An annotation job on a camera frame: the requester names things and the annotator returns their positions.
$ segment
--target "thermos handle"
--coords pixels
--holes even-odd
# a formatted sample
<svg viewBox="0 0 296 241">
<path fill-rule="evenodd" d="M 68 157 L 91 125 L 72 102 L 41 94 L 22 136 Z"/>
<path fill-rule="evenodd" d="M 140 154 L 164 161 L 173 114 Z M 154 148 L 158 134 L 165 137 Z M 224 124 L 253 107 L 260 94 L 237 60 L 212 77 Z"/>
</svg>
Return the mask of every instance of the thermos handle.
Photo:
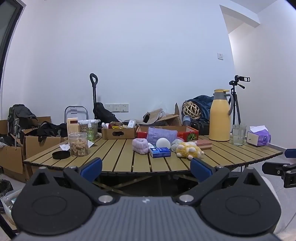
<svg viewBox="0 0 296 241">
<path fill-rule="evenodd" d="M 230 100 L 231 100 L 231 102 L 230 102 L 230 110 L 228 111 L 228 115 L 231 115 L 231 112 L 232 112 L 232 110 L 233 110 L 233 96 L 232 96 L 232 94 L 224 94 L 224 96 L 225 97 L 227 97 L 227 96 L 229 96 L 230 97 Z"/>
</svg>

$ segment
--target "window frame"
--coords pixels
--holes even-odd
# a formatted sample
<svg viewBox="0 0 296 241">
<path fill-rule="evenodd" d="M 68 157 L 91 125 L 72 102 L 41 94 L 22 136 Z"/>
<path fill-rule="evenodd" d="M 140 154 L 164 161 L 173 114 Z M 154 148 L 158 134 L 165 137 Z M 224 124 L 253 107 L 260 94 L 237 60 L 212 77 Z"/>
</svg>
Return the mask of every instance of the window frame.
<svg viewBox="0 0 296 241">
<path fill-rule="evenodd" d="M 1 58 L 0 59 L 0 89 L 1 89 L 2 75 L 3 75 L 3 72 L 4 72 L 4 62 L 5 62 L 5 59 L 6 59 L 6 54 L 7 54 L 7 50 L 8 50 L 8 47 L 9 47 L 9 43 L 10 43 L 13 31 L 15 29 L 15 26 L 17 24 L 17 21 L 19 20 L 20 14 L 22 13 L 22 10 L 24 8 L 16 0 L 4 0 L 3 2 L 5 2 L 5 1 L 10 3 L 12 6 L 14 6 L 15 11 L 14 11 L 14 13 L 13 13 L 13 15 L 12 15 L 12 17 L 11 17 L 9 23 L 8 23 L 7 30 L 6 30 L 6 33 L 4 35 L 4 38 L 2 39 L 3 44 L 0 46 L 0 58 Z"/>
</svg>

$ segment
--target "gray backpack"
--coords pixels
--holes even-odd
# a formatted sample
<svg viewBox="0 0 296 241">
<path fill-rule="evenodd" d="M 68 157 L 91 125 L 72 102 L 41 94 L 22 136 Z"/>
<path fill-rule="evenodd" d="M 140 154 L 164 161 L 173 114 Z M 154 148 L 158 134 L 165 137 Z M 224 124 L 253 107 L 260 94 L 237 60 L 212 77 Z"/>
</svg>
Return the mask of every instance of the gray backpack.
<svg viewBox="0 0 296 241">
<path fill-rule="evenodd" d="M 9 134 L 17 137 L 22 130 L 38 126 L 37 117 L 23 104 L 15 104 L 9 108 L 7 118 L 7 130 Z"/>
</svg>

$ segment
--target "electrical outlet panel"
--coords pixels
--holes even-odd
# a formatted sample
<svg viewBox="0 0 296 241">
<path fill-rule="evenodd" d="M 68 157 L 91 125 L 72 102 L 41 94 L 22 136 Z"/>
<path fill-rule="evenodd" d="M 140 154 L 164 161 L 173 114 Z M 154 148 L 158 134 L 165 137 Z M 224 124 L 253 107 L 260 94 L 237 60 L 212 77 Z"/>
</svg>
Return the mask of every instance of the electrical outlet panel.
<svg viewBox="0 0 296 241">
<path fill-rule="evenodd" d="M 120 105 L 119 104 L 113 104 L 113 112 L 120 112 Z"/>
<path fill-rule="evenodd" d="M 110 112 L 113 112 L 113 104 L 105 104 L 105 109 Z"/>
<path fill-rule="evenodd" d="M 222 53 L 217 53 L 218 59 L 223 60 L 223 54 Z"/>
<path fill-rule="evenodd" d="M 120 112 L 128 112 L 128 104 L 120 104 Z"/>
</svg>

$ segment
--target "red box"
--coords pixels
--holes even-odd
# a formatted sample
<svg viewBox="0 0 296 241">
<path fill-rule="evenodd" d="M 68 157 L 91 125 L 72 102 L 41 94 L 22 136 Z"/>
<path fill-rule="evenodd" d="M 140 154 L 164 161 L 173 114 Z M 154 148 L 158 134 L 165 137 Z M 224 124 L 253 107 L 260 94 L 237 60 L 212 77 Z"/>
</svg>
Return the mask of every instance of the red box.
<svg viewBox="0 0 296 241">
<path fill-rule="evenodd" d="M 146 139 L 148 135 L 148 128 L 148 126 L 139 126 L 137 129 L 137 138 Z M 177 137 L 183 138 L 186 142 L 198 140 L 198 130 L 189 126 L 153 126 L 153 128 L 178 131 Z"/>
</svg>

